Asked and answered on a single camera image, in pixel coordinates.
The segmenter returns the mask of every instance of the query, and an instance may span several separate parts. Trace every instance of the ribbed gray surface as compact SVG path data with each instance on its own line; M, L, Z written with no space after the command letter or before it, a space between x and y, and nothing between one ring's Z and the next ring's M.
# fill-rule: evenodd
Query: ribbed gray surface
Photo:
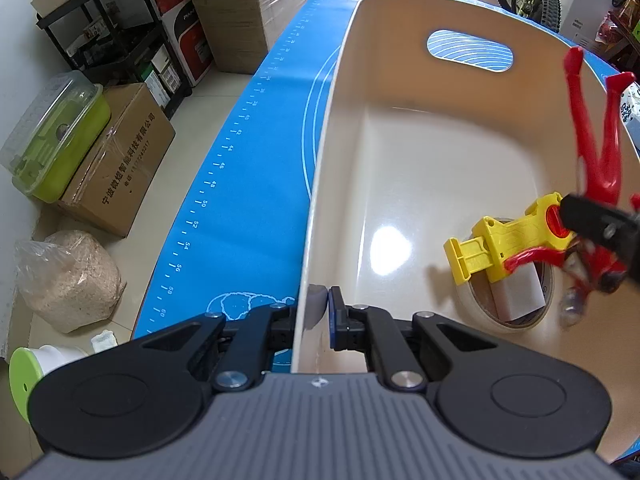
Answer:
M604 480L593 453L519 461L473 448L423 398L373 374L269 374L216 398L182 439L137 458L92 462L48 454L23 480Z

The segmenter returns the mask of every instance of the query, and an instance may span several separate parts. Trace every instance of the tiled floor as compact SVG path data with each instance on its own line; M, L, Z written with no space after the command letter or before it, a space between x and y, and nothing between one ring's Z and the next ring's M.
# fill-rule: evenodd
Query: tiled floor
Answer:
M495 3L495 0L483 0ZM94 233L120 267L127 287L111 320L63 335L33 316L28 345L78 346L90 350L90 339L104 329L119 342L131 336L148 280L174 217L201 162L238 96L249 82L246 75L211 72L186 99L172 120L176 136L169 148L131 232L123 240L63 218L58 228L83 228ZM8 387L7 366L0 360L0 470L13 476L40 455L28 425L14 408Z

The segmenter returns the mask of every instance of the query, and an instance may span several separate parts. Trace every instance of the bin handle hole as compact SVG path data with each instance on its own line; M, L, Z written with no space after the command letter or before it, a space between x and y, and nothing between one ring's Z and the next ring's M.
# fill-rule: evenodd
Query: bin handle hole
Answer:
M436 30L427 38L433 57L475 66L489 72L504 72L513 65L513 52L501 43L454 30Z

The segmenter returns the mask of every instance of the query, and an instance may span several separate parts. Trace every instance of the transparent plastic lid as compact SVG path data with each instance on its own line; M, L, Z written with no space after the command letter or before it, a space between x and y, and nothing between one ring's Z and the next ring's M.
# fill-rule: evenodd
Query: transparent plastic lid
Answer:
M51 78L33 100L0 149L0 164L21 191L29 194L46 176L98 89L73 70Z

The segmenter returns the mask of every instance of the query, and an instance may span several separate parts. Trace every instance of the bag of sawdust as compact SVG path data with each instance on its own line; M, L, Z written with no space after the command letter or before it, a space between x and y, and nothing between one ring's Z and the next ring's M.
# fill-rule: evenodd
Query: bag of sawdust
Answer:
M126 285L109 253L83 231L18 242L15 256L25 302L63 333L108 318Z

